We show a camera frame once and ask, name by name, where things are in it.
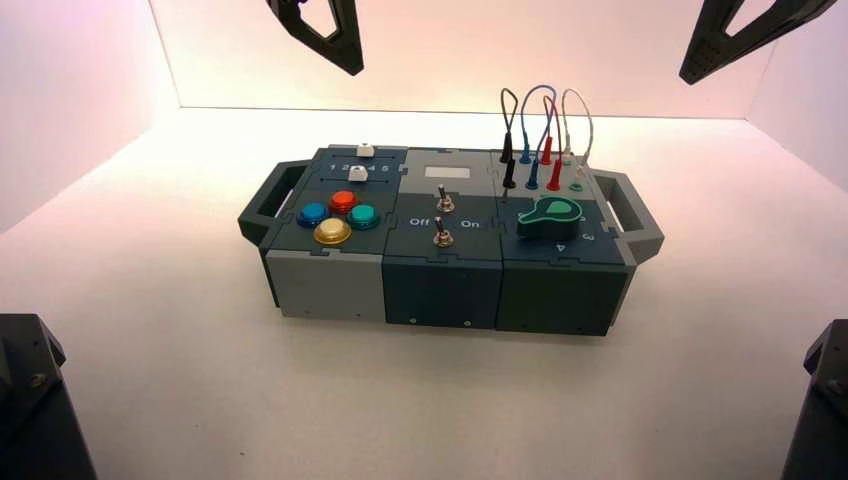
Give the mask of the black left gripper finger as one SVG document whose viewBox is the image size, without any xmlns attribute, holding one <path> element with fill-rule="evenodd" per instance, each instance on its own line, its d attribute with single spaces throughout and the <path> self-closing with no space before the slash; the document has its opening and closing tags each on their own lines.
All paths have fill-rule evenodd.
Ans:
<svg viewBox="0 0 848 480">
<path fill-rule="evenodd" d="M 287 33 L 330 63 L 351 76 L 364 69 L 358 16 L 354 0 L 329 0 L 335 30 L 323 35 L 302 17 L 305 1 L 267 0 L 278 22 Z"/>
</svg>

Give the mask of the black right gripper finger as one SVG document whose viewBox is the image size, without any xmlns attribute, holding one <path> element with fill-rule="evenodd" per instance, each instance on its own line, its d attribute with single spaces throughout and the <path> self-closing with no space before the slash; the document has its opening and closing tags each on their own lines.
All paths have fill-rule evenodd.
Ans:
<svg viewBox="0 0 848 480">
<path fill-rule="evenodd" d="M 763 13 L 730 34 L 742 6 L 735 0 L 705 0 L 684 55 L 679 77 L 694 85 L 714 72 L 818 18 L 835 0 L 776 0 Z"/>
</svg>

